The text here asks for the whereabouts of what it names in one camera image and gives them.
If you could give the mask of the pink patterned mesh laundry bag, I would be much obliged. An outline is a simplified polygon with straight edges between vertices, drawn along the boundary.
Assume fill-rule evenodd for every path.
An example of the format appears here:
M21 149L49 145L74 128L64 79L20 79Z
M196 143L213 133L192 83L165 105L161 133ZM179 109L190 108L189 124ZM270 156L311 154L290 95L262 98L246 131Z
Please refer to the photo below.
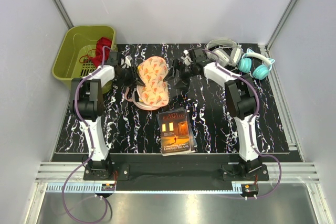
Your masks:
M168 83L164 81L168 73L168 64L165 59L152 56L140 63L136 69L145 85L137 85L134 89L127 88L124 98L147 111L168 105L169 88Z

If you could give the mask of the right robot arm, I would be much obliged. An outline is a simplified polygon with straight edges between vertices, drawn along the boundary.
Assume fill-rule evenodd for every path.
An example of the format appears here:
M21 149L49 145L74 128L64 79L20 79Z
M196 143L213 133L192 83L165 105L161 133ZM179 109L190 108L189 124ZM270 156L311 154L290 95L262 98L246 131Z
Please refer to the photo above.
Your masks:
M256 180L263 165L255 130L260 107L258 96L249 76L229 71L220 65L219 60L219 54L208 49L185 50L180 59L173 60L163 81L170 81L178 75L175 87L183 89L189 86L191 77L203 76L225 89L226 110L236 123L240 157L229 174L244 180Z

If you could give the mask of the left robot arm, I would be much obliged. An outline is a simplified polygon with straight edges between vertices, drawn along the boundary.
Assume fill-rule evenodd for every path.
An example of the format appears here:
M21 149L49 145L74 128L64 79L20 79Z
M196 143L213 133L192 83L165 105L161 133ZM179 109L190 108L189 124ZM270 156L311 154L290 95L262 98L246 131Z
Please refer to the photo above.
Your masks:
M74 78L70 86L70 107L79 120L88 145L88 157L82 162L85 180L108 180L117 176L104 140L101 116L104 112L103 86L122 80L128 87L144 86L131 56L109 50L102 63L82 78Z

